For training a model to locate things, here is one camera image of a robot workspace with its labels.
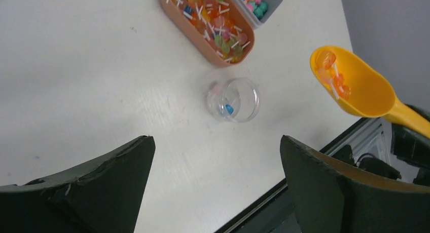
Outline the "yellow plastic scoop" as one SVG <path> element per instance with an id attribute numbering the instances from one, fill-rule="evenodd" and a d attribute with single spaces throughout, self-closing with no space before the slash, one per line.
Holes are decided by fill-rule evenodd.
<path id="1" fill-rule="evenodd" d="M 429 121 L 402 103 L 389 81 L 353 52 L 337 46 L 319 47 L 310 56 L 310 68 L 348 114 L 384 118 L 429 138 Z"/>

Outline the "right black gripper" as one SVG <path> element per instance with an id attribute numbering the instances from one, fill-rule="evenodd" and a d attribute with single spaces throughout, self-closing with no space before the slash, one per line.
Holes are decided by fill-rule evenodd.
<path id="1" fill-rule="evenodd" d="M 391 153 L 409 165 L 429 170 L 429 138 L 403 125 L 391 124 Z"/>

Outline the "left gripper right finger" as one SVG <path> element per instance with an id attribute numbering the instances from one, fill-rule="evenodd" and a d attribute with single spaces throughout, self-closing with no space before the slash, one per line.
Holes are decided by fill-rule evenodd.
<path id="1" fill-rule="evenodd" d="M 429 232 L 429 187 L 372 174 L 287 135 L 280 156 L 302 232 Z"/>

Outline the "clear plastic jar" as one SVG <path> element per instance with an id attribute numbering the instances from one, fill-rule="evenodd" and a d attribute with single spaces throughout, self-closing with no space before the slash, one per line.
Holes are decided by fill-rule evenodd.
<path id="1" fill-rule="evenodd" d="M 212 82 L 205 99 L 208 111 L 219 121 L 246 123 L 260 109 L 258 85 L 246 77 Z"/>

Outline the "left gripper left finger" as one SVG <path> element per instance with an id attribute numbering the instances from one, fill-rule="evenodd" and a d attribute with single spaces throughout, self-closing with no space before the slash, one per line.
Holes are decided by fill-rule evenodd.
<path id="1" fill-rule="evenodd" d="M 1 232 L 134 232 L 152 136 L 24 185 L 1 187 Z"/>

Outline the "orange tray of lollipops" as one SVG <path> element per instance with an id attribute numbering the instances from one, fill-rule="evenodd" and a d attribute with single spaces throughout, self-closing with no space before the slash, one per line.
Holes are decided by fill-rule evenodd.
<path id="1" fill-rule="evenodd" d="M 165 14 L 213 65 L 241 63 L 255 32 L 240 9 L 242 0 L 160 0 Z"/>

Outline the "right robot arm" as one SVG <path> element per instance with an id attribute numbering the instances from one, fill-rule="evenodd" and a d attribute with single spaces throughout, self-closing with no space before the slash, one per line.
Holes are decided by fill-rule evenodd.
<path id="1" fill-rule="evenodd" d="M 322 153 L 378 176 L 429 185 L 429 139 L 381 118 L 359 119 Z"/>

